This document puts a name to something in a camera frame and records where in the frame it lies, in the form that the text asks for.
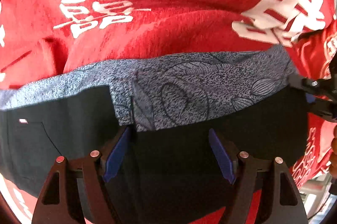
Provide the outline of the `person's right hand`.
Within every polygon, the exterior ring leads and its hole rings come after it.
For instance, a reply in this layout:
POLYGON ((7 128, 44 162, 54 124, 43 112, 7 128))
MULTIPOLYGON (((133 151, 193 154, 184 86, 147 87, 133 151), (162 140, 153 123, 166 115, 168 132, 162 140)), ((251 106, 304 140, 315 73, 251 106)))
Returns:
POLYGON ((331 142, 331 150, 329 172, 332 177, 337 178, 337 126, 334 127, 334 138, 331 142))

